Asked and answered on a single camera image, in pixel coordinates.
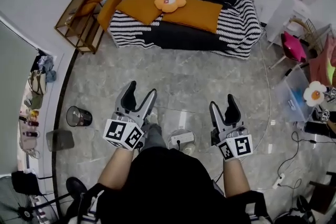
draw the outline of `shelf with items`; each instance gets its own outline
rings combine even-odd
[[[96,18],[102,5],[100,2],[94,3],[95,7],[88,14],[79,16],[87,4],[86,0],[71,0],[55,25],[55,30],[82,54],[95,54],[104,33]]]

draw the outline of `gray tile floor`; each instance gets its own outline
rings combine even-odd
[[[266,66],[281,57],[281,49],[268,43],[260,43],[265,55]],[[120,89],[129,81],[137,81],[135,97],[140,102],[147,92],[157,89],[155,106],[158,108],[159,124],[163,137],[183,127],[196,134],[197,150],[193,154],[208,170],[211,178],[217,178],[222,171],[222,157],[217,148],[210,148],[212,124],[208,112],[211,101],[215,101],[222,112],[226,109],[226,96],[236,96],[246,113],[247,126],[253,136],[254,148],[262,138],[269,117],[269,95],[259,45],[256,44],[249,60],[242,61],[206,51],[163,50],[160,48],[117,49],[112,39],[104,35],[96,55],[79,55],[68,83],[60,127],[71,130],[75,147],[57,153],[57,180],[59,193],[65,194],[65,182],[69,176],[76,176],[86,186],[92,187],[111,157],[114,148],[102,139],[106,119],[111,117],[114,101]],[[272,88],[283,78],[289,67],[295,63],[285,60],[274,70],[268,71],[271,87],[271,120],[268,132],[255,153],[247,157],[243,167],[252,189],[265,194],[269,214],[275,217],[291,206],[292,190],[287,187],[272,189],[277,178],[279,165],[291,157],[297,144],[291,139],[295,130],[280,112]],[[93,114],[89,127],[71,128],[65,121],[65,113],[71,105],[87,109]],[[313,138],[299,132],[300,137]],[[328,137],[319,137],[320,141]],[[293,186],[302,178],[295,195],[308,195],[312,188],[310,180],[322,182],[326,170],[335,171],[334,144],[300,143],[298,156],[281,169],[286,172],[284,185]],[[218,184],[223,187],[223,179]],[[62,204],[63,209],[69,206]]]

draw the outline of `orange flower pillow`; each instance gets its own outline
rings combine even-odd
[[[155,0],[156,7],[163,12],[174,12],[177,8],[183,7],[186,4],[186,0]]]

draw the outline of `plastic storage box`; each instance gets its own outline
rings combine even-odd
[[[276,96],[282,106],[282,112],[290,122],[307,122],[314,107],[307,106],[303,93],[309,82],[302,69],[296,65],[275,87]]]

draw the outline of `extension cord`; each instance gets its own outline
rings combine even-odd
[[[280,175],[280,177],[278,177],[277,181],[275,181],[275,183],[273,184],[272,188],[273,189],[277,189],[279,187],[279,184],[281,184],[281,182],[284,180],[284,178],[285,178],[285,174],[282,173]]]
[[[171,141],[174,146],[177,145],[177,140],[180,140],[180,144],[193,142],[194,134],[192,132],[172,136]]]

